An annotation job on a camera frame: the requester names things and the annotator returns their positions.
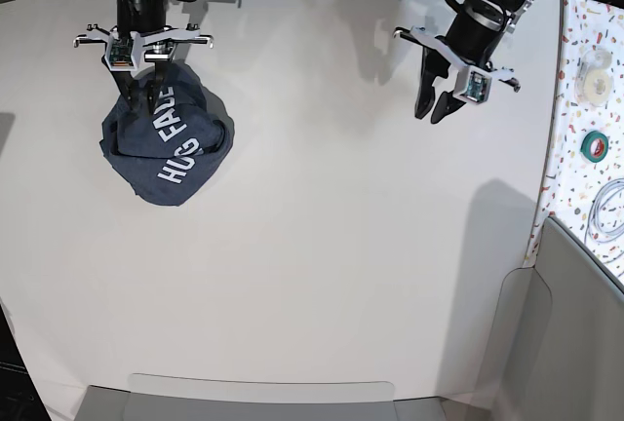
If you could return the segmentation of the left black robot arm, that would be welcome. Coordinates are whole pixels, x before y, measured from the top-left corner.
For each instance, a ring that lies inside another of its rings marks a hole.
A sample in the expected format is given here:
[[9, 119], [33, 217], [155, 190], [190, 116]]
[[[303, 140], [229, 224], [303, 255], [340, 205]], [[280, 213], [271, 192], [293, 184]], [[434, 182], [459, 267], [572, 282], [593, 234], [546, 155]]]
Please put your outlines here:
[[420, 84], [414, 117], [430, 116], [437, 124], [467, 104], [488, 101], [494, 84], [514, 92], [521, 83], [511, 68], [497, 68], [491, 57], [505, 34], [517, 23], [534, 0], [444, 0], [455, 12], [444, 35], [424, 27], [397, 27], [393, 36], [422, 48]]

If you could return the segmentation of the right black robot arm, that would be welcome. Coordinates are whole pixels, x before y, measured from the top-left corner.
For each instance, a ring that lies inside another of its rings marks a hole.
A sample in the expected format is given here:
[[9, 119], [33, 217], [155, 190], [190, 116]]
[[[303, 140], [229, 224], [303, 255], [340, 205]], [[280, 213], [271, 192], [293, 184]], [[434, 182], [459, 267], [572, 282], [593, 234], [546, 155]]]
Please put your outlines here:
[[[81, 45], [102, 44], [101, 62], [106, 66], [120, 96], [133, 110], [147, 104], [150, 108], [165, 80], [176, 48], [180, 44], [211, 47], [214, 38], [203, 34], [200, 25], [190, 23], [183, 29], [167, 25], [169, 0], [116, 0], [117, 23], [104, 29], [95, 23], [73, 40]], [[175, 0], [192, 3], [197, 0]]]

